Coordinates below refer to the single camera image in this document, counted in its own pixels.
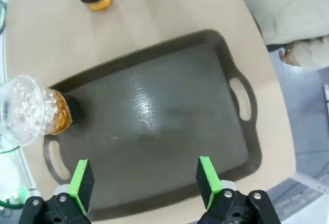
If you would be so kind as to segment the person's left hand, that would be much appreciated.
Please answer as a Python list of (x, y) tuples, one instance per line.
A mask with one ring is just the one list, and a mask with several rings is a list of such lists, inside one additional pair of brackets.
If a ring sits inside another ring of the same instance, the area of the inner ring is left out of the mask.
[(284, 51), (279, 50), (279, 58), (281, 62), (290, 65), (290, 66), (300, 66), (296, 61), (295, 56), (293, 54), (293, 46), (294, 43), (290, 43), (284, 46)]

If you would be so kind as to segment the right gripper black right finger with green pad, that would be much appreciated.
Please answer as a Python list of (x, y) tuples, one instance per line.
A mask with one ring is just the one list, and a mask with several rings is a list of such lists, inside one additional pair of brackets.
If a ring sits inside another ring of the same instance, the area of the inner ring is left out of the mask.
[(196, 181), (206, 209), (198, 223), (280, 223), (265, 191), (242, 194), (234, 182), (219, 179), (209, 157), (199, 157)]

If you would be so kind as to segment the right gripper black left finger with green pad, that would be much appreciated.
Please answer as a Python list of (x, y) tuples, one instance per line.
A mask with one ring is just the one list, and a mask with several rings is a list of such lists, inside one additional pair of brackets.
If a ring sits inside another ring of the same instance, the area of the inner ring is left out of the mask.
[(44, 200), (29, 197), (19, 223), (90, 223), (87, 217), (94, 187), (94, 174), (89, 160), (80, 160), (66, 192)]

